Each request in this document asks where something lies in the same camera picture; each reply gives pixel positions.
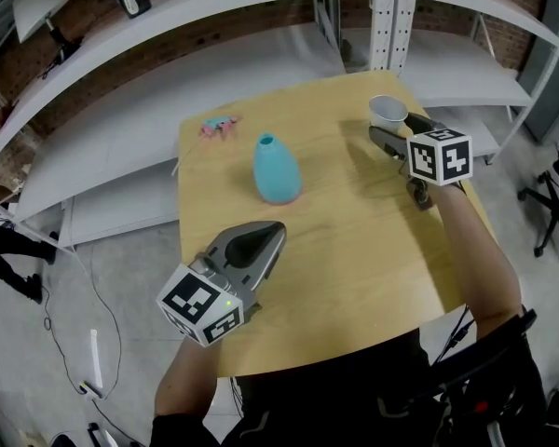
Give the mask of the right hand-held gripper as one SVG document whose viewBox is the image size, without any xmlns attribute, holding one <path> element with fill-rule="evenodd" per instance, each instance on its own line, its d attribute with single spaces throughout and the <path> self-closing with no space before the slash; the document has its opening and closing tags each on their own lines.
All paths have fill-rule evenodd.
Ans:
<svg viewBox="0 0 559 447">
<path fill-rule="evenodd" d="M 408 114 L 405 125 L 420 134 L 404 138 L 370 126 L 369 138 L 388 156 L 407 161 L 407 188 L 418 208 L 427 210 L 432 207 L 430 185 L 462 188 L 461 182 L 473 175 L 471 136 L 442 129 L 441 122 L 416 113 Z"/>
</svg>

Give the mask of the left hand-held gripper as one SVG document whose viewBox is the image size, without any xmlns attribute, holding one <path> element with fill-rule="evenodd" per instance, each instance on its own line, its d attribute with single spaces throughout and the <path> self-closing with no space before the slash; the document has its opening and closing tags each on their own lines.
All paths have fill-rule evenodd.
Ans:
<svg viewBox="0 0 559 447">
<path fill-rule="evenodd" d="M 157 304 L 182 334 L 199 345 L 213 345 L 260 309 L 256 290 L 269 278 L 285 243 L 286 226 L 281 222 L 229 227 L 207 252 L 177 267 Z"/>
</svg>

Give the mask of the clear plastic cup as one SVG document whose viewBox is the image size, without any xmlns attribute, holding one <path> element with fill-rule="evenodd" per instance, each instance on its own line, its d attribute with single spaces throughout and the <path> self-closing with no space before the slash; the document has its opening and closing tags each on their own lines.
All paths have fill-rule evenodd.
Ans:
<svg viewBox="0 0 559 447">
<path fill-rule="evenodd" d="M 408 116 L 405 104 L 389 95 L 376 95 L 369 101 L 370 125 L 397 133 Z"/>
</svg>

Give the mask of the light blue vase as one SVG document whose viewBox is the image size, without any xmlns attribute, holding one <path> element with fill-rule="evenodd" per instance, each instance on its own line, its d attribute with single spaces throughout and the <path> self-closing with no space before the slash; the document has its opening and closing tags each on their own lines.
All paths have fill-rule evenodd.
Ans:
<svg viewBox="0 0 559 447">
<path fill-rule="evenodd" d="M 263 133 L 257 140 L 252 172 L 257 191 L 267 203 L 289 204 L 302 192 L 303 181 L 295 157 L 271 133 Z"/>
</svg>

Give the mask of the person's right forearm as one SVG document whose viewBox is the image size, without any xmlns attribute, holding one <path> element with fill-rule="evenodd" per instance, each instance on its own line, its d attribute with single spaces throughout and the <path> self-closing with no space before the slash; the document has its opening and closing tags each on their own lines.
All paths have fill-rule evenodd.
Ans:
<svg viewBox="0 0 559 447">
<path fill-rule="evenodd" d="M 443 221 L 463 302 L 483 338 L 523 313 L 519 279 L 462 190 L 432 186 L 430 196 Z"/>
</svg>

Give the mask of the person's left forearm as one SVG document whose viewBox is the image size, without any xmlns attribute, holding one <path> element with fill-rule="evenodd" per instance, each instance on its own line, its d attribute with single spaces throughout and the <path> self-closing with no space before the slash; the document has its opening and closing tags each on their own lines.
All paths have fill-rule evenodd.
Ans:
<svg viewBox="0 0 559 447">
<path fill-rule="evenodd" d="M 186 337 L 155 395 L 153 437 L 156 430 L 167 427 L 181 432 L 204 429 L 217 388 L 222 343 L 204 347 Z"/>
</svg>

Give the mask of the pink and blue small object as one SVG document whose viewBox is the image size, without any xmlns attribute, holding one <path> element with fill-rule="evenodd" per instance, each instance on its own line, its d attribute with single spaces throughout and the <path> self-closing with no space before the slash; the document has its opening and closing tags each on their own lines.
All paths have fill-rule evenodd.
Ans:
<svg viewBox="0 0 559 447">
<path fill-rule="evenodd" d="M 171 172 L 171 176 L 175 176 L 184 160 L 204 141 L 214 140 L 219 138 L 221 141 L 226 141 L 230 136 L 236 136 L 236 125 L 241 120 L 237 115 L 223 115 L 208 118 L 203 121 L 198 131 L 197 140 L 184 152 L 182 152 Z"/>
</svg>

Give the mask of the white metal shelving rack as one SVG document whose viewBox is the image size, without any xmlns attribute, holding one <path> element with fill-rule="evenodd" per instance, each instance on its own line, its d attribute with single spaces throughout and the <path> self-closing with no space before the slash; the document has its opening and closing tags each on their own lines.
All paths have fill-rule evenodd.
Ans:
<svg viewBox="0 0 559 447">
<path fill-rule="evenodd" d="M 23 126 L 82 77 L 125 51 L 208 17 L 281 0 L 154 0 L 150 11 L 90 36 L 46 79 L 21 95 L 0 130 L 0 152 Z M 371 0 L 372 62 L 389 59 L 393 0 Z M 129 81 L 73 117 L 39 149 L 14 210 L 0 217 L 29 228 L 37 213 L 65 207 L 63 247 L 173 222 L 179 127 L 218 106 L 345 68 L 327 13 L 200 49 Z"/>
<path fill-rule="evenodd" d="M 373 17 L 385 16 L 391 25 L 384 65 L 422 107 L 469 133 L 473 155 L 491 163 L 523 125 L 559 62 L 559 26 L 551 29 L 512 0 L 429 0 L 473 11 L 473 31 L 486 31 L 484 19 L 493 17 L 545 43 L 547 59 L 526 90 L 499 64 L 493 46 L 479 47 L 473 34 L 414 29 L 416 1 L 373 0 Z"/>
</svg>

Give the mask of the person's black clothing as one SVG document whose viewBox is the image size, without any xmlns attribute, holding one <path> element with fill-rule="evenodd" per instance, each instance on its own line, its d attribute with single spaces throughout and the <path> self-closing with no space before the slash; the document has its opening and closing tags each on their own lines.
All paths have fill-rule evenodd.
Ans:
<svg viewBox="0 0 559 447">
<path fill-rule="evenodd" d="M 419 331 L 302 368 L 242 376 L 242 418 L 222 440 L 164 427 L 149 447 L 416 447 L 380 415 L 378 400 L 425 371 Z"/>
</svg>

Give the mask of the black body-worn harness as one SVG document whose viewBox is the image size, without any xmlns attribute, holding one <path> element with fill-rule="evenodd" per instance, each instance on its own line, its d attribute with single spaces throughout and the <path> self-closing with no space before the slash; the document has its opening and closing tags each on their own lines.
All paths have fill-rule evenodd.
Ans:
<svg viewBox="0 0 559 447">
<path fill-rule="evenodd" d="M 526 333 L 526 310 L 378 400 L 397 440 L 416 447 L 538 447 L 546 400 Z"/>
</svg>

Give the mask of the white shade table lamp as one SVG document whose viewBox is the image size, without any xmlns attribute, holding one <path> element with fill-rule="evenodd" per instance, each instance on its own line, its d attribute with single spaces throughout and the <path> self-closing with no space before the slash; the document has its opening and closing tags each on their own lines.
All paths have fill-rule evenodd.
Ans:
<svg viewBox="0 0 559 447">
<path fill-rule="evenodd" d="M 46 26 L 51 39 L 57 45 L 55 65 L 62 65 L 79 49 L 83 37 L 69 40 L 61 29 L 53 22 L 54 16 L 64 8 L 70 0 L 14 0 L 12 3 L 13 17 L 17 37 L 20 43 L 27 41 L 41 27 Z"/>
</svg>

